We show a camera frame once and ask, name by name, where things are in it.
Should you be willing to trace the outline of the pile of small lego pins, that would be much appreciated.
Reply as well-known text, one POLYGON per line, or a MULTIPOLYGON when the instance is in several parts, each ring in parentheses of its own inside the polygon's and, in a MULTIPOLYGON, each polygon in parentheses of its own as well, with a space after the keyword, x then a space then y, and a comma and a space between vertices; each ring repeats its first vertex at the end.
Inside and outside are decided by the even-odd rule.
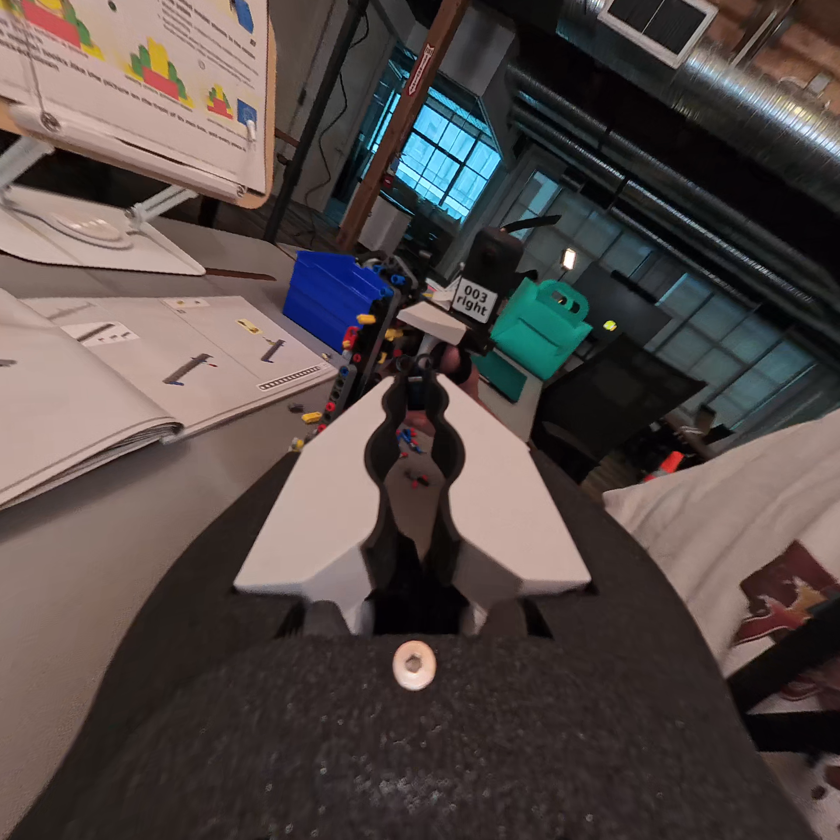
POLYGON ((395 438, 400 449, 396 462, 397 475, 405 478, 414 489, 431 487, 431 444, 410 426, 399 428, 395 438))

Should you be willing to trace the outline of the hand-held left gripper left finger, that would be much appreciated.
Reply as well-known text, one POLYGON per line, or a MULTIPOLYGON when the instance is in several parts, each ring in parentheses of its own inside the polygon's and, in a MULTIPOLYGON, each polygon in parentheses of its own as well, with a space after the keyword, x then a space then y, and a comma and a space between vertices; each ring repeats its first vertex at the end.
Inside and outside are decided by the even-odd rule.
POLYGON ((405 414, 406 378, 389 377, 293 456, 234 579, 237 593, 329 602, 351 634, 373 634, 371 595, 389 589, 400 560, 419 559, 385 485, 405 414))

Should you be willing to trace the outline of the black mesh office chair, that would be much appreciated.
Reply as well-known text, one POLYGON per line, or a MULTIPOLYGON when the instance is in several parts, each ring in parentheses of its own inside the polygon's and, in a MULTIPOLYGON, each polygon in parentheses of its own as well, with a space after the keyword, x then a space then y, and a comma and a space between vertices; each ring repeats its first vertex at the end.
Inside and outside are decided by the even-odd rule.
POLYGON ((706 386, 622 335, 542 391, 531 441, 580 485, 604 457, 706 386))

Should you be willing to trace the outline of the white air vent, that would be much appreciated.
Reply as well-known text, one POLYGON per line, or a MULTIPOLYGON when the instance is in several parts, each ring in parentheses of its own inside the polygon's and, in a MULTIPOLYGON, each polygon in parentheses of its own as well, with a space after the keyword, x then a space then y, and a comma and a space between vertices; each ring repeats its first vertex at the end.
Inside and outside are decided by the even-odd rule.
POLYGON ((718 6, 706 1, 609 1, 597 20, 676 70, 717 14, 718 6))

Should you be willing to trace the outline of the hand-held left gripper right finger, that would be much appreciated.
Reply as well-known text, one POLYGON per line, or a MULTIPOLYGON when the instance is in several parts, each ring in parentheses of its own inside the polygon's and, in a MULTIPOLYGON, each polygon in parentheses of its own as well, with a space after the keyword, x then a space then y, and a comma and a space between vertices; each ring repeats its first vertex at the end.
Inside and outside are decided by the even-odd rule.
POLYGON ((467 601, 478 635, 493 610, 592 581, 529 447, 444 376, 430 378, 432 457, 444 477, 428 561, 467 601))

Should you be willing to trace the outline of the white book stand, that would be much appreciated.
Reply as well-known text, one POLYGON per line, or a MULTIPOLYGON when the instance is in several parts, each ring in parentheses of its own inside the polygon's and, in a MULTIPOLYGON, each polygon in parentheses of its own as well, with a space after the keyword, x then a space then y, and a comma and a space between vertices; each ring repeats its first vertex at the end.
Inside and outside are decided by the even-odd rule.
POLYGON ((263 196, 249 197, 247 205, 206 196, 191 187, 163 182, 156 177, 124 169, 119 165, 91 158, 59 146, 39 135, 9 130, 2 105, 2 130, 19 138, 2 153, 1 215, 2 251, 35 263, 82 268, 147 271, 157 274, 201 276, 205 269, 163 236, 152 222, 184 202, 203 196, 245 209, 263 206, 274 180, 275 107, 277 89, 277 47, 273 27, 273 50, 269 62, 269 104, 273 122, 267 137, 269 151, 269 190, 263 196), (164 187, 139 203, 122 209, 116 206, 82 201, 73 197, 23 187, 19 178, 38 161, 56 150, 79 154, 88 159, 125 171, 153 178, 164 187))

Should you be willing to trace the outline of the grey lego car chassis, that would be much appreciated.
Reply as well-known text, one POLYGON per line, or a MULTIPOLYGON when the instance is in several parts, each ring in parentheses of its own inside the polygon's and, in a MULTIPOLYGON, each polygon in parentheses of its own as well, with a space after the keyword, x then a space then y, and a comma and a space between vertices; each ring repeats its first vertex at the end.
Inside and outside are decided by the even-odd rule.
POLYGON ((379 383, 384 368, 403 353, 400 348, 403 328, 396 319, 397 312, 414 303, 430 301, 433 296, 427 281, 416 277, 396 256, 383 259, 372 256, 356 262, 378 272, 393 288, 393 295, 374 301, 369 313, 359 315, 359 325, 348 328, 344 335, 342 353, 332 352, 330 362, 337 366, 337 374, 324 408, 314 411, 323 414, 322 421, 310 425, 305 437, 293 438, 289 448, 292 453, 301 452, 305 444, 379 383))

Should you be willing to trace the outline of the large paned window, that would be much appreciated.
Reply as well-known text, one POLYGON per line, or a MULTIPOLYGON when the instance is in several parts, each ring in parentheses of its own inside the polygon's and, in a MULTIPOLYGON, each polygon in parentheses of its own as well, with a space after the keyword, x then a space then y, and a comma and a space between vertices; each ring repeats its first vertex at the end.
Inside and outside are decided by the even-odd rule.
POLYGON ((395 177, 462 223, 501 164, 488 131, 473 113, 430 96, 407 136, 395 177))

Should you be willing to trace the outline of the black tripod pole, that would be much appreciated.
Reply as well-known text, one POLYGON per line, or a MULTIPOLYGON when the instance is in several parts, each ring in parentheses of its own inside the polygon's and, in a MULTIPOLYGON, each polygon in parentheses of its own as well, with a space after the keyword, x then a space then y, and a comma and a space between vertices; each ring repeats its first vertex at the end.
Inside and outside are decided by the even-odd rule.
POLYGON ((355 31, 366 13, 368 5, 368 1, 348 2, 348 10, 324 70, 318 93, 312 102, 308 120, 303 127, 295 153, 290 163, 286 165, 279 194, 272 205, 264 234, 262 235, 262 239, 271 245, 277 242, 280 224, 291 203, 291 198, 301 177, 303 165, 316 138, 322 116, 329 104, 344 60, 353 43, 355 31))

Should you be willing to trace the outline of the person's right hand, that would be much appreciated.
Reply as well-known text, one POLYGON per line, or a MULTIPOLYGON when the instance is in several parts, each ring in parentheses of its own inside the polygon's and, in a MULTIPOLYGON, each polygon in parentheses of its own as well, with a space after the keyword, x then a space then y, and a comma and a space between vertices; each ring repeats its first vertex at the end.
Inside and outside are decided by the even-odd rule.
MULTIPOLYGON (((478 405, 490 411, 488 405, 480 397, 480 371, 466 350, 452 344, 441 343, 430 353, 429 362, 439 375, 448 378, 478 405)), ((427 402, 427 384, 421 381, 419 384, 411 385, 408 389, 404 424, 414 427, 427 436, 434 436, 435 425, 428 419, 427 402)))

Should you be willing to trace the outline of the open lego instruction booklet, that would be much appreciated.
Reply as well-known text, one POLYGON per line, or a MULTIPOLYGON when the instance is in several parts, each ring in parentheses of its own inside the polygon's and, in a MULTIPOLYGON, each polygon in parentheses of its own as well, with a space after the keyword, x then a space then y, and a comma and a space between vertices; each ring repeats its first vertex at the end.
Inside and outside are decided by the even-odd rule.
POLYGON ((329 382, 241 297, 1 296, 1 508, 329 382))

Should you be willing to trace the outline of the teal felt bag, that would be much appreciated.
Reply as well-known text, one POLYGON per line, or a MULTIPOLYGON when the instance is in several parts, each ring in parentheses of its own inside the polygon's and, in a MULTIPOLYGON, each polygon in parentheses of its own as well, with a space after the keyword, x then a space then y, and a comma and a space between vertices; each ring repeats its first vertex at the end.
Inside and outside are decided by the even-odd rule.
POLYGON ((590 306, 561 280, 524 279, 490 333, 497 349, 547 381, 590 335, 590 306))

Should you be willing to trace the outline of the dark wall screen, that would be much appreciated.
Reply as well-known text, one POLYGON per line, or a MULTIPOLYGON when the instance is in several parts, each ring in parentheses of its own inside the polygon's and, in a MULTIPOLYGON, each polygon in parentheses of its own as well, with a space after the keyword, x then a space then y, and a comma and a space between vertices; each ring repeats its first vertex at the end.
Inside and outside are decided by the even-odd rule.
POLYGON ((591 326, 589 341, 595 345, 625 337, 644 347, 672 321, 645 290, 597 264, 583 270, 574 288, 589 303, 584 321, 591 326))

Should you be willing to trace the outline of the silver air duct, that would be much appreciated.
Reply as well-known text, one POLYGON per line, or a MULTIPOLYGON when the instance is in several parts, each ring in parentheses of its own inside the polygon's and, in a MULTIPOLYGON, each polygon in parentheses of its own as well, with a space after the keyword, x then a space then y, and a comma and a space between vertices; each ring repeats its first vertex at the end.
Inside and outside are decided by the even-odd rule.
POLYGON ((838 116, 725 57, 707 32, 672 69, 597 20, 604 2, 512 2, 518 25, 563 39, 646 95, 838 213, 838 116))

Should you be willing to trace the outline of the blue storage bin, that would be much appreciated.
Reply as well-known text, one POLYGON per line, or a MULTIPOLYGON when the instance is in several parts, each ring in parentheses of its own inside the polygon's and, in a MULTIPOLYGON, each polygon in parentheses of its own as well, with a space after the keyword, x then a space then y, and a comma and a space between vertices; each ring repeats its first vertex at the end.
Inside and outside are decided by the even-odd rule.
POLYGON ((359 325, 357 317, 392 295, 378 272, 360 266, 351 255, 300 250, 283 314, 341 354, 347 329, 359 325))

